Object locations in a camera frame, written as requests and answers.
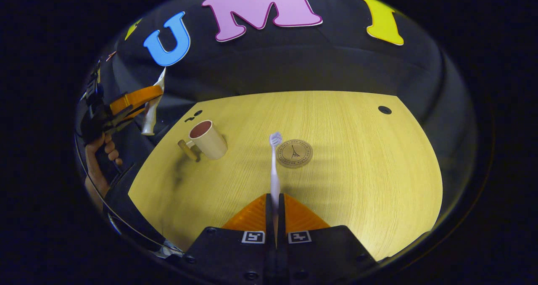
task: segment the human hand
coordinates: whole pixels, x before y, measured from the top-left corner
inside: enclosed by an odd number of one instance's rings
[[[119,152],[116,149],[116,145],[114,141],[112,141],[112,136],[110,134],[102,134],[99,138],[95,139],[91,143],[88,143],[86,145],[86,152],[92,153],[95,155],[97,150],[106,143],[104,147],[105,153],[108,154],[108,159],[110,161],[114,161],[118,166],[121,166],[123,164],[123,160],[119,158]]]

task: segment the wooden table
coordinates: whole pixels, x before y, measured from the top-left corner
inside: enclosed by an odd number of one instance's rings
[[[228,151],[215,161],[202,154],[194,162],[177,142],[207,119]],[[186,250],[205,227],[221,227],[269,193],[269,135],[276,131],[284,141],[300,139],[313,148],[306,166],[277,164],[282,193],[331,226],[347,225],[375,260],[433,227],[442,182],[432,146],[397,97],[371,93],[278,92],[197,103],[146,159],[129,197],[155,229]]]

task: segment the round wooden coaster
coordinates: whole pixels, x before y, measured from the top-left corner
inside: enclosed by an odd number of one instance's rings
[[[312,146],[306,141],[289,140],[277,149],[278,162],[287,168],[298,168],[312,159]]]

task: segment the letter m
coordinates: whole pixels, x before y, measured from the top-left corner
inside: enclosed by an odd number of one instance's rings
[[[277,9],[273,23],[277,26],[311,26],[323,21],[312,11],[307,0],[205,0],[202,6],[211,7],[219,27],[215,38],[224,42],[246,32],[244,25],[236,23],[234,15],[261,30],[273,4]]]

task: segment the white mug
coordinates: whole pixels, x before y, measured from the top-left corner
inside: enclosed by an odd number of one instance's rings
[[[187,156],[195,161],[198,160],[198,157],[190,149],[194,145],[197,145],[210,160],[220,159],[228,150],[226,141],[221,133],[217,131],[211,120],[205,120],[196,124],[190,130],[189,138],[190,140],[188,142],[180,140],[177,145],[181,147]]]

